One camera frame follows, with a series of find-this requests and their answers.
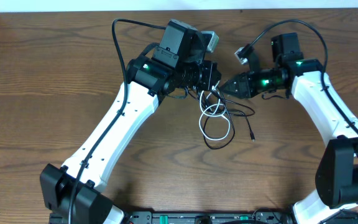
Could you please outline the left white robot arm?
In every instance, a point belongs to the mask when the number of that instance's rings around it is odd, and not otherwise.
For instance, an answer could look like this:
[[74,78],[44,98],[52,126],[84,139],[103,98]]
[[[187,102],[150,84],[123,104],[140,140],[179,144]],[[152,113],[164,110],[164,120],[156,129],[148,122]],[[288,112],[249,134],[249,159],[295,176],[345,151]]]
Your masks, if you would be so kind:
[[111,172],[134,134],[177,89],[210,91],[221,79],[205,59],[218,36],[172,19],[153,42],[128,63],[108,112],[82,146],[60,167],[40,174],[45,206],[68,223],[122,223],[124,212],[103,195]]

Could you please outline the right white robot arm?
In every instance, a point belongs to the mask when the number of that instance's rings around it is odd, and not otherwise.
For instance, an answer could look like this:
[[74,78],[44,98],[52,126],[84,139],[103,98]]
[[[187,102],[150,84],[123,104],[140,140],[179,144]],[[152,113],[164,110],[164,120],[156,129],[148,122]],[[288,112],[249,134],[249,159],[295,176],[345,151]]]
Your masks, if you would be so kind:
[[252,98],[285,90],[306,110],[326,147],[315,175],[315,190],[293,204],[281,223],[327,223],[355,216],[358,206],[358,119],[332,87],[318,59],[305,59],[296,33],[271,39],[275,66],[262,69],[251,45],[239,48],[236,58],[248,72],[228,80],[223,93]]

